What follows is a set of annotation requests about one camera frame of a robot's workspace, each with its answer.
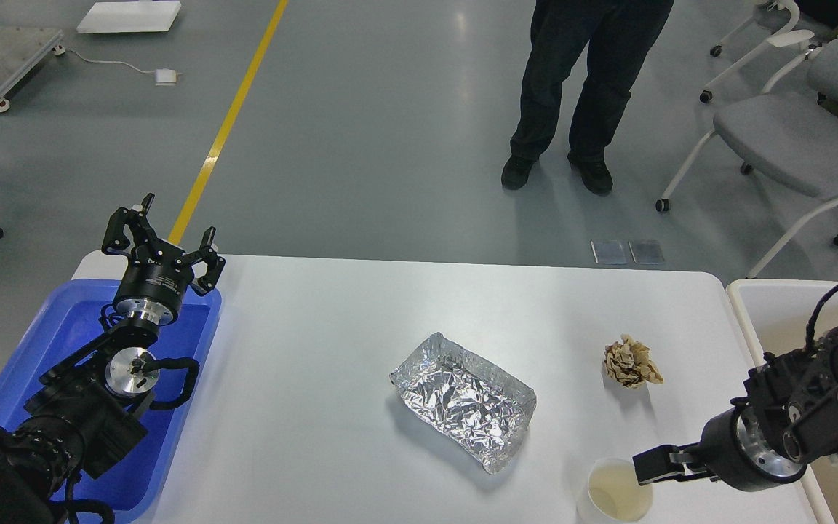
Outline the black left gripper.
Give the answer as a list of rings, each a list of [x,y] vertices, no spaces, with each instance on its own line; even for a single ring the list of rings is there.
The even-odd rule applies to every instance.
[[[226,259],[214,245],[215,226],[205,231],[196,251],[161,248],[161,239],[147,218],[153,200],[154,193],[147,193],[139,205],[120,207],[110,216],[102,253],[127,258],[113,299],[114,311],[165,326],[179,317],[187,288],[199,296],[216,288]]]

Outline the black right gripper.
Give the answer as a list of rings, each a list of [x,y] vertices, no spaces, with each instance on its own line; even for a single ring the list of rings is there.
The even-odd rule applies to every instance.
[[[698,443],[659,445],[632,461],[638,485],[721,480],[747,492],[794,483],[806,472],[805,464],[770,447],[753,407],[736,407],[715,416],[704,426]]]

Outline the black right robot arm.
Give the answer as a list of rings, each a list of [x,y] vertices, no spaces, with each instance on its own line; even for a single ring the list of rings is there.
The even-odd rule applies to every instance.
[[[765,352],[749,369],[746,394],[707,422],[701,440],[659,445],[632,459],[639,485],[709,480],[757,492],[792,484],[821,457],[838,464],[838,326],[815,326],[838,283],[819,298],[806,322],[805,344]]]

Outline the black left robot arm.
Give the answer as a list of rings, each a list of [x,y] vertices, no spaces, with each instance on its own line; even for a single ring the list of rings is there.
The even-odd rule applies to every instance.
[[[40,375],[25,421],[14,430],[0,426],[0,523],[76,523],[82,513],[113,523],[109,504],[74,497],[74,486],[136,449],[148,435],[146,412],[173,411],[193,397],[199,361],[150,348],[179,319],[188,291],[204,296],[216,288],[226,260],[213,226],[195,251],[157,235],[148,219],[153,199],[120,207],[106,226],[102,252],[122,255],[127,265],[100,310],[100,334]]]

